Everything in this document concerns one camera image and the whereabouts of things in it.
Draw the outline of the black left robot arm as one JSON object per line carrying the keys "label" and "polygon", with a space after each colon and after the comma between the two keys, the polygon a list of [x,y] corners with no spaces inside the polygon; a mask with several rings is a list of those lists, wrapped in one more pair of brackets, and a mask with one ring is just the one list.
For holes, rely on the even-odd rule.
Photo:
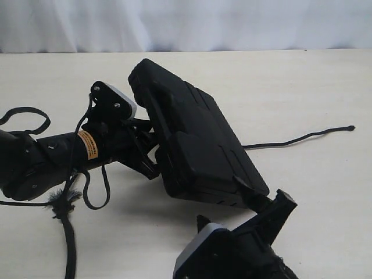
{"label": "black left robot arm", "polygon": [[160,174],[148,153],[157,145],[148,120],[89,120],[78,134],[32,139],[1,132],[1,190],[16,201],[30,201],[77,173],[112,162],[152,180]]}

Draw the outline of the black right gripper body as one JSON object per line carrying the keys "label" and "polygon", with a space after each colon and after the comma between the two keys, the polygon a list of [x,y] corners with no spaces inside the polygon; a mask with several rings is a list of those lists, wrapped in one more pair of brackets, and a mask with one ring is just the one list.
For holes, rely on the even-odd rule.
{"label": "black right gripper body", "polygon": [[291,196],[278,190],[269,205],[231,231],[232,243],[221,268],[221,278],[297,278],[272,244],[297,207]]}

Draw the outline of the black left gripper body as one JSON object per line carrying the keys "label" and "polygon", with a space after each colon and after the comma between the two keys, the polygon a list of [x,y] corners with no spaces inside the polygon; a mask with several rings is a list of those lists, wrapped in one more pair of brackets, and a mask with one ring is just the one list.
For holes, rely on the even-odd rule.
{"label": "black left gripper body", "polygon": [[83,125],[98,147],[98,157],[86,163],[86,168],[119,162],[145,177],[157,176],[157,164],[150,160],[148,153],[157,146],[157,139],[149,120],[120,120],[115,125],[89,121]]}

